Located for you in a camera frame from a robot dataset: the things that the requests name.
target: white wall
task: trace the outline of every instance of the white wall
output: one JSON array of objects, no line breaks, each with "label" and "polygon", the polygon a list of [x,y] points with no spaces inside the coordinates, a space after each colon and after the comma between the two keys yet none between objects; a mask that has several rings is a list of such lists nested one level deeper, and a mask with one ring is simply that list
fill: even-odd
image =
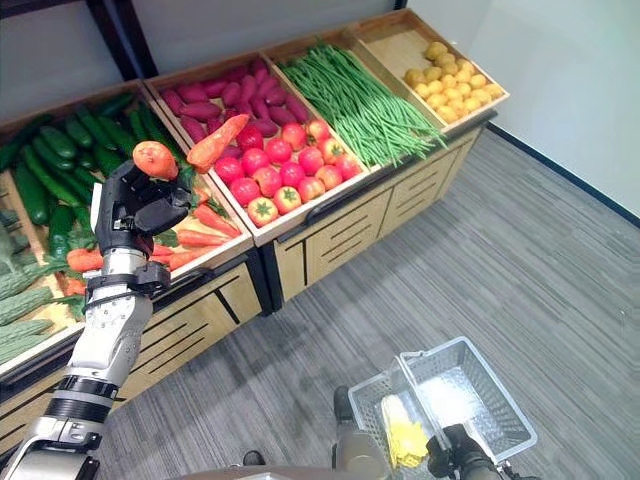
[{"label": "white wall", "polygon": [[410,0],[512,94],[496,123],[640,216],[640,2]]}]

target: yellow potato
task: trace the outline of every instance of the yellow potato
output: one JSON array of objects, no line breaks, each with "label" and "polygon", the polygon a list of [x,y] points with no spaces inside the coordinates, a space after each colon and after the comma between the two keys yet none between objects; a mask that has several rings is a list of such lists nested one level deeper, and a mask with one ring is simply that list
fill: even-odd
[{"label": "yellow potato", "polygon": [[460,70],[456,73],[456,80],[462,83],[469,83],[471,81],[471,74],[468,70]]},{"label": "yellow potato", "polygon": [[473,112],[474,110],[477,110],[481,107],[480,105],[480,100],[478,100],[477,98],[467,98],[464,101],[464,107],[469,111],[469,113]]},{"label": "yellow potato", "polygon": [[487,103],[491,102],[491,95],[489,95],[484,90],[474,90],[473,92],[471,92],[471,98],[477,99],[482,105],[486,105]]},{"label": "yellow potato", "polygon": [[491,95],[491,98],[493,100],[495,100],[496,98],[500,98],[504,94],[502,88],[497,83],[487,85],[483,88],[483,90]]},{"label": "yellow potato", "polygon": [[423,99],[429,98],[431,92],[429,91],[429,87],[427,87],[424,83],[419,83],[413,88],[418,95],[420,95]]},{"label": "yellow potato", "polygon": [[427,105],[429,105],[433,109],[436,109],[438,107],[446,105],[447,104],[447,100],[448,100],[447,97],[445,97],[441,93],[436,93],[434,95],[431,95],[427,99]]},{"label": "yellow potato", "polygon": [[469,110],[464,106],[464,102],[462,100],[449,100],[447,105],[453,108],[453,111],[456,112],[458,118],[464,118],[469,115]]},{"label": "yellow potato", "polygon": [[433,95],[434,93],[441,93],[442,90],[444,90],[444,85],[442,85],[442,82],[440,80],[433,80],[429,82],[427,84],[427,87],[429,87],[429,92],[431,93],[431,95]]},{"label": "yellow potato", "polygon": [[438,55],[447,53],[448,49],[444,43],[432,42],[425,50],[424,56],[429,60],[435,60]]},{"label": "yellow potato", "polygon": [[486,84],[487,84],[487,79],[481,73],[475,74],[473,77],[471,77],[471,80],[469,80],[469,85],[471,85],[471,88],[473,88],[474,90],[477,90],[478,88],[482,88]]},{"label": "yellow potato", "polygon": [[426,83],[432,80],[438,80],[442,76],[442,69],[440,67],[429,67],[422,71],[422,76]]},{"label": "yellow potato", "polygon": [[442,118],[447,123],[453,123],[458,120],[458,114],[456,113],[456,111],[447,105],[438,107],[436,109],[436,113],[440,115],[440,118]]},{"label": "yellow potato", "polygon": [[436,59],[434,60],[434,63],[436,64],[436,66],[442,67],[447,63],[453,63],[455,61],[456,61],[456,57],[454,57],[452,53],[441,53],[436,57]]},{"label": "yellow potato", "polygon": [[458,83],[456,89],[462,94],[464,98],[467,98],[471,94],[471,85],[468,83]]},{"label": "yellow potato", "polygon": [[442,66],[442,73],[444,73],[445,75],[455,75],[456,73],[458,73],[458,66],[454,62],[445,63]]}]

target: cucumber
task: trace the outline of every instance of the cucumber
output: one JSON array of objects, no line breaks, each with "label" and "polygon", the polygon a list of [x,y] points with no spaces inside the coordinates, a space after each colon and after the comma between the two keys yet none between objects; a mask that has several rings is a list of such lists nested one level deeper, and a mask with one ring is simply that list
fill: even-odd
[{"label": "cucumber", "polygon": [[133,110],[129,113],[129,123],[131,123],[131,130],[133,130],[133,134],[136,136],[136,140],[139,142],[143,142],[149,139],[149,134],[145,131],[142,126],[142,119],[140,118],[140,112],[138,110]]},{"label": "cucumber", "polygon": [[93,191],[94,183],[102,183],[102,180],[92,175],[89,170],[83,167],[76,167],[73,171],[73,175],[84,183],[91,191]]},{"label": "cucumber", "polygon": [[73,209],[58,205],[49,222],[49,255],[57,260],[66,260],[69,247],[69,232],[73,228]]},{"label": "cucumber", "polygon": [[58,170],[73,170],[73,162],[66,158],[62,158],[56,152],[51,150],[49,144],[47,144],[42,136],[36,135],[31,144],[33,145],[36,153],[47,163],[47,165]]},{"label": "cucumber", "polygon": [[95,117],[91,114],[91,112],[84,105],[76,106],[76,115],[78,116],[78,120],[80,123],[84,125],[89,133],[93,137],[93,139],[101,145],[103,148],[107,150],[117,150],[118,146],[111,141],[109,136],[105,131],[102,130],[102,127],[95,119]]},{"label": "cucumber", "polygon": [[93,171],[98,169],[95,160],[89,152],[80,152],[80,155],[78,156],[78,165],[86,168],[87,170]]},{"label": "cucumber", "polygon": [[78,200],[76,195],[69,191],[67,187],[49,173],[49,171],[40,162],[40,159],[31,145],[25,145],[22,147],[21,151],[24,156],[24,161],[27,164],[27,167],[29,167],[31,173],[34,174],[34,176],[40,181],[44,188],[51,193],[51,195],[72,207],[79,207],[81,205],[80,200]]},{"label": "cucumber", "polygon": [[96,107],[95,111],[98,115],[105,117],[115,117],[133,101],[133,93],[125,92],[110,98],[106,102]]},{"label": "cucumber", "polygon": [[93,138],[77,118],[68,116],[64,120],[64,130],[82,148],[91,148]]},{"label": "cucumber", "polygon": [[13,179],[31,222],[46,225],[49,221],[49,195],[42,183],[24,163],[18,164]]},{"label": "cucumber", "polygon": [[25,290],[4,300],[0,300],[0,326],[17,320],[23,315],[49,302],[53,298],[49,287]]},{"label": "cucumber", "polygon": [[93,158],[96,159],[98,168],[105,178],[111,175],[111,172],[122,163],[122,159],[117,153],[103,148],[102,145],[95,145],[93,147]]},{"label": "cucumber", "polygon": [[0,172],[13,165],[22,146],[31,140],[31,137],[38,132],[42,125],[49,123],[51,120],[53,120],[53,115],[49,113],[37,116],[22,127],[22,130],[16,133],[11,141],[0,149]]},{"label": "cucumber", "polygon": [[120,125],[118,125],[114,120],[108,117],[98,117],[98,123],[102,126],[102,129],[107,133],[109,138],[113,140],[113,142],[118,145],[118,148],[121,152],[123,152],[128,158],[131,158],[133,154],[133,149],[136,146],[136,139],[123,129]]},{"label": "cucumber", "polygon": [[73,160],[78,154],[78,149],[73,141],[55,127],[45,125],[40,127],[40,135],[51,149],[67,160]]}]

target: tomato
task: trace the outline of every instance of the tomato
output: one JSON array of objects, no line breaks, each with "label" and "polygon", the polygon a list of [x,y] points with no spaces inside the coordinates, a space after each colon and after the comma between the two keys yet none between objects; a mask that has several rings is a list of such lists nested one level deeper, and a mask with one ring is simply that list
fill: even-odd
[{"label": "tomato", "polygon": [[254,198],[260,196],[260,187],[250,178],[238,178],[231,184],[231,194],[240,205],[246,207]]},{"label": "tomato", "polygon": [[251,200],[247,207],[247,212],[256,227],[264,227],[267,223],[271,223],[278,218],[278,208],[275,203],[264,197]]},{"label": "tomato", "polygon": [[280,215],[284,215],[302,205],[302,198],[295,188],[282,187],[274,195],[273,203],[278,208]]},{"label": "tomato", "polygon": [[293,153],[291,144],[282,138],[272,138],[267,142],[264,150],[274,165],[282,165],[284,162],[288,162]]}]

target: potato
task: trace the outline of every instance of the potato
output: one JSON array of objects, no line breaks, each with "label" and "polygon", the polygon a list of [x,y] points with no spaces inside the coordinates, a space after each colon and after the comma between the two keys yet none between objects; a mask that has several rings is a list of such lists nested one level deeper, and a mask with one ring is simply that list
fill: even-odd
[{"label": "potato", "polygon": [[431,95],[433,95],[434,93],[441,93],[442,90],[444,90],[444,85],[442,85],[442,82],[440,80],[433,80],[429,82],[427,84],[427,87],[429,87],[429,92]]},{"label": "potato", "polygon": [[454,62],[445,63],[442,66],[442,73],[445,75],[455,75],[456,73],[458,73],[458,66]]},{"label": "potato", "polygon": [[427,99],[427,105],[429,105],[433,109],[437,109],[438,107],[441,107],[446,104],[447,104],[447,97],[445,97],[441,93],[433,94]]},{"label": "potato", "polygon": [[502,88],[497,83],[491,83],[489,85],[486,85],[483,88],[483,90],[487,92],[489,95],[491,95],[492,100],[495,100],[496,98],[500,98],[504,94],[504,92],[502,91]]},{"label": "potato", "polygon": [[456,86],[456,83],[458,83],[458,81],[456,80],[456,77],[454,77],[450,73],[443,75],[440,81],[442,82],[442,86],[444,88],[453,88]]},{"label": "potato", "polygon": [[418,85],[416,85],[414,88],[415,92],[420,95],[424,100],[426,100],[427,98],[429,98],[429,95],[431,95],[431,92],[429,91],[429,87],[427,87],[426,84],[424,83],[419,83]]},{"label": "potato", "polygon": [[471,85],[468,83],[458,83],[456,89],[462,94],[464,98],[467,98],[471,94]]},{"label": "potato", "polygon": [[487,84],[487,78],[481,73],[477,73],[476,75],[471,77],[471,80],[469,80],[469,85],[471,85],[471,88],[473,88],[474,90],[477,90],[478,88],[482,88],[486,84]]},{"label": "potato", "polygon": [[422,71],[425,83],[429,83],[433,80],[438,80],[442,76],[442,69],[440,67],[429,67]]},{"label": "potato", "polygon": [[424,52],[424,57],[428,60],[435,60],[438,55],[447,53],[449,49],[442,42],[432,42]]},{"label": "potato", "polygon": [[447,105],[442,105],[441,107],[438,107],[436,109],[436,113],[440,115],[440,118],[442,118],[447,123],[453,123],[456,120],[458,120],[458,114],[455,112],[453,108]]},{"label": "potato", "polygon": [[458,65],[458,68],[460,70],[466,70],[467,72],[469,72],[470,75],[476,73],[476,67],[474,67],[473,63],[471,63],[469,60],[459,58],[458,60],[456,60],[456,65]]}]

